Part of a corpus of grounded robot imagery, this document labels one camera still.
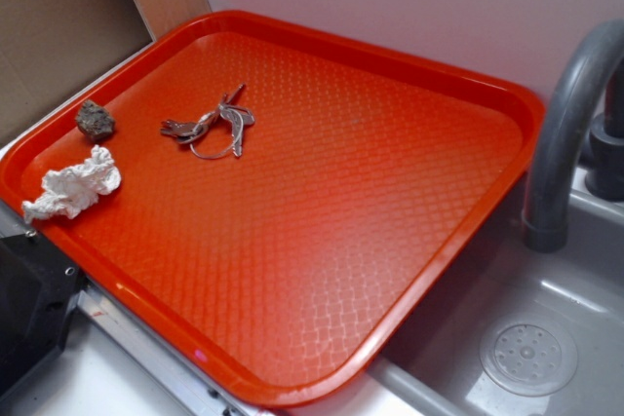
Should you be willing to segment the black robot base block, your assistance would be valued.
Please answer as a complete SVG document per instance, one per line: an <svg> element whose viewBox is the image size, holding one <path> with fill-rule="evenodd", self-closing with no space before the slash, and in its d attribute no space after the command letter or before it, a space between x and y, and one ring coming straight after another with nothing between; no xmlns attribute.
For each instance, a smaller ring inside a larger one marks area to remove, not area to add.
<svg viewBox="0 0 624 416"><path fill-rule="evenodd" d="M62 354L84 281L45 236L1 239L2 399Z"/></svg>

